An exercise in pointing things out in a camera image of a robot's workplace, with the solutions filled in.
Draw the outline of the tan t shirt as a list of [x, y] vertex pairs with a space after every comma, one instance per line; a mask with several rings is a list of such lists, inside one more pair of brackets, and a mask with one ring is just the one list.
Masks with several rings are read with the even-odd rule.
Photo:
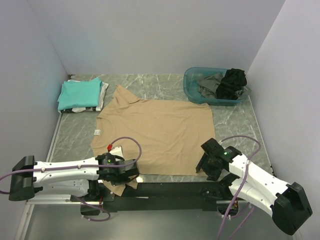
[[216, 136], [208, 104], [141, 99], [117, 85], [111, 102], [96, 118], [94, 156], [107, 152], [116, 140], [123, 157], [135, 159], [142, 175], [204, 176], [196, 166], [202, 144]]

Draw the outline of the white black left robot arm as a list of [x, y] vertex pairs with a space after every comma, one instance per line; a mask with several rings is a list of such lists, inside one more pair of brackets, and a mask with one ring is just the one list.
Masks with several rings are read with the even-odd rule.
[[30, 155], [12, 168], [8, 199], [17, 202], [36, 195], [66, 194], [94, 201], [103, 195], [100, 181], [118, 186], [139, 174], [136, 160], [111, 153], [68, 162], [35, 161]]

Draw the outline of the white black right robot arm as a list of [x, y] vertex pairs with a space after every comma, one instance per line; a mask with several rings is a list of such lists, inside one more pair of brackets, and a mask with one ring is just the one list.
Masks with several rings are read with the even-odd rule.
[[287, 235], [296, 231], [313, 214], [304, 188], [287, 183], [263, 170], [233, 146], [223, 148], [214, 138], [201, 145], [204, 151], [195, 171], [204, 172], [219, 184], [213, 196], [243, 199], [271, 216]]

